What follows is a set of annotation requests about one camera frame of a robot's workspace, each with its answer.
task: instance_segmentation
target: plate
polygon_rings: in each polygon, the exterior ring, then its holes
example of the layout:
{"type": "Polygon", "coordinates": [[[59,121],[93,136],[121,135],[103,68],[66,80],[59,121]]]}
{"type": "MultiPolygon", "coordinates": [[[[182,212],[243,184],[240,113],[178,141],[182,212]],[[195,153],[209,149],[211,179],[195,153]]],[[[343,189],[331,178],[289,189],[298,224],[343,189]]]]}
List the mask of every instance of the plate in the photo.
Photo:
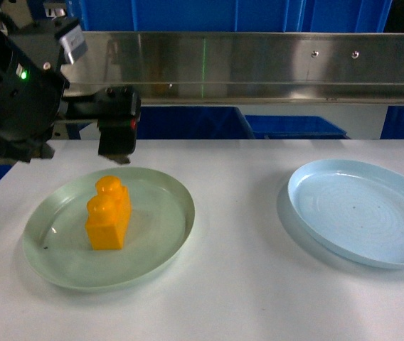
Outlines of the plate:
{"type": "Polygon", "coordinates": [[[31,267],[58,286],[121,288],[171,259],[188,238],[194,215],[189,191],[165,173],[101,170],[64,185],[38,206],[23,232],[23,250],[31,267]],[[133,210],[123,249],[94,251],[85,231],[86,204],[105,175],[119,177],[128,187],[133,210]]]}
{"type": "Polygon", "coordinates": [[[297,169],[289,198],[313,238],[347,259],[404,267],[404,176],[348,160],[320,160],[297,169]]]}

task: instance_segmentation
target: metal beam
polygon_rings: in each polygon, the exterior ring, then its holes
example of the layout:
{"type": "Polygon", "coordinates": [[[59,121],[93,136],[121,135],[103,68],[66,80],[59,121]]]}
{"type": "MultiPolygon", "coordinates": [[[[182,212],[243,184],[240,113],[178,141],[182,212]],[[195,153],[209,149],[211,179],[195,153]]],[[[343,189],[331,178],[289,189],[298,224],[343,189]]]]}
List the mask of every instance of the metal beam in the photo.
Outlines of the metal beam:
{"type": "Polygon", "coordinates": [[[133,85],[144,104],[404,104],[404,34],[86,32],[67,95],[133,85]]]}

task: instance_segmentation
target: white table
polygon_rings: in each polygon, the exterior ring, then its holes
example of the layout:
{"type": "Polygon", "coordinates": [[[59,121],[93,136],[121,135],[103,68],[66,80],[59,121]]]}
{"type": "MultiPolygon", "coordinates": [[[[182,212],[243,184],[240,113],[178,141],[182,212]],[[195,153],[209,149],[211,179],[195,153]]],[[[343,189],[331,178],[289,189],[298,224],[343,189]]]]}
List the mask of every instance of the white table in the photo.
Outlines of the white table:
{"type": "Polygon", "coordinates": [[[404,141],[138,141],[131,166],[180,180],[196,221],[163,271],[108,293],[47,283],[23,255],[42,200],[115,167],[96,141],[51,144],[53,160],[0,181],[0,340],[404,340],[404,270],[342,259],[277,213],[299,166],[349,158],[404,175],[404,141]]]}

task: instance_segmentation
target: screw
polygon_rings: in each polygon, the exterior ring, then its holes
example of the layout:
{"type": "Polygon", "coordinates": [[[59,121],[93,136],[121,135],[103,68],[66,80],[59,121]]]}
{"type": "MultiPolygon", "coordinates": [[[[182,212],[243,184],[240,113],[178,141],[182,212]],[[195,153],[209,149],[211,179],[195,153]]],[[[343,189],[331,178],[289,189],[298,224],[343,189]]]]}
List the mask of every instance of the screw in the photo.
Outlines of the screw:
{"type": "Polygon", "coordinates": [[[106,93],[107,96],[109,96],[109,97],[115,97],[115,91],[114,91],[111,87],[108,87],[108,88],[105,90],[105,93],[106,93]]]}

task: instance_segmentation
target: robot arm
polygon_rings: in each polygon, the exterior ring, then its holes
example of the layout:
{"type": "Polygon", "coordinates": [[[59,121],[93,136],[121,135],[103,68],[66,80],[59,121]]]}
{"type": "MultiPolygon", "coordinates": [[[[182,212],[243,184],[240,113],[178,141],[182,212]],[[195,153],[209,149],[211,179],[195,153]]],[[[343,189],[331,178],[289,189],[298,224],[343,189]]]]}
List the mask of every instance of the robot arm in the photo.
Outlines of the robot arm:
{"type": "Polygon", "coordinates": [[[51,158],[46,144],[57,119],[100,119],[100,154],[116,161],[134,151],[140,98],[132,88],[63,98],[60,72],[86,50],[78,20],[39,21],[14,34],[0,31],[0,158],[51,158]]]}

